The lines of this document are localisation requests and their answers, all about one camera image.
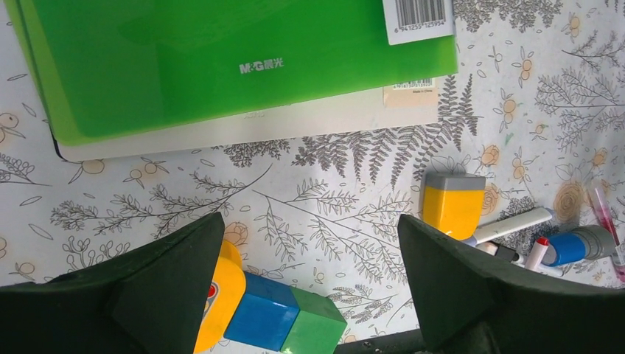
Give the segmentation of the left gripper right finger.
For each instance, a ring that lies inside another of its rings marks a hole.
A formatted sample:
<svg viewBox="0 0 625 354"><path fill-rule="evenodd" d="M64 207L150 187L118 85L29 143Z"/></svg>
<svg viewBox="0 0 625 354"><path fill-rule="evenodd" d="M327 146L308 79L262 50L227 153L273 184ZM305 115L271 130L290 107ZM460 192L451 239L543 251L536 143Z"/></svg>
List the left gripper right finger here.
<svg viewBox="0 0 625 354"><path fill-rule="evenodd" d="M622 353L624 292L529 271L412 215L397 225L419 327L433 353Z"/></svg>

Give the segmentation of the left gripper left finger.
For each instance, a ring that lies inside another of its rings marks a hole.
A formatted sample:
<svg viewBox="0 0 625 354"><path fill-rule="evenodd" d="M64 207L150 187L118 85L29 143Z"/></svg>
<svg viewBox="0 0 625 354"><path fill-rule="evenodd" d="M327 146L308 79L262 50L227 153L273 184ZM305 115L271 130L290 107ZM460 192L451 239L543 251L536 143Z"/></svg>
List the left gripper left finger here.
<svg viewBox="0 0 625 354"><path fill-rule="evenodd" d="M46 283L1 288L3 353L192 353L223 241L220 213Z"/></svg>

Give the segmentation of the yellow blue green toy block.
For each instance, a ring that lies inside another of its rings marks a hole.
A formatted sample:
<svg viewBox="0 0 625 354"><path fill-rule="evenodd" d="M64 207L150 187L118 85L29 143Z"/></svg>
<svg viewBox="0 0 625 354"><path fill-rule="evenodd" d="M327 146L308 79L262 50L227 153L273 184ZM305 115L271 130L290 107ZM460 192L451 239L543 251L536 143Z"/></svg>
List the yellow blue green toy block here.
<svg viewBox="0 0 625 354"><path fill-rule="evenodd" d="M243 271L236 246L225 240L194 351L228 339L281 353L333 353L345 329L331 299Z"/></svg>

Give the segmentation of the beige notebook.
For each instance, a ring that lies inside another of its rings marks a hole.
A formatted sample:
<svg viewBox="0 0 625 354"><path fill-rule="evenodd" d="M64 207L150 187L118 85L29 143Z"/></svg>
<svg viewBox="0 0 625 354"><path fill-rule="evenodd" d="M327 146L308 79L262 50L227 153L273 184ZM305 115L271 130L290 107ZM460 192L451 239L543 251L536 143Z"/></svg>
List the beige notebook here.
<svg viewBox="0 0 625 354"><path fill-rule="evenodd" d="M443 80L415 80L86 145L56 142L55 148L59 157L78 162L426 125L439 119L438 92Z"/></svg>

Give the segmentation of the green plastic folder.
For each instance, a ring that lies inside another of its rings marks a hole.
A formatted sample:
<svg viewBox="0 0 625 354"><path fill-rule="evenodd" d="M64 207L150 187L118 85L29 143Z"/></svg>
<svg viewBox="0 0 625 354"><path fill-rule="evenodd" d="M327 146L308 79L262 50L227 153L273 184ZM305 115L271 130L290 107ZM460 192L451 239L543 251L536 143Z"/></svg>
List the green plastic folder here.
<svg viewBox="0 0 625 354"><path fill-rule="evenodd" d="M453 74L451 1L7 1L54 138L171 128Z"/></svg>

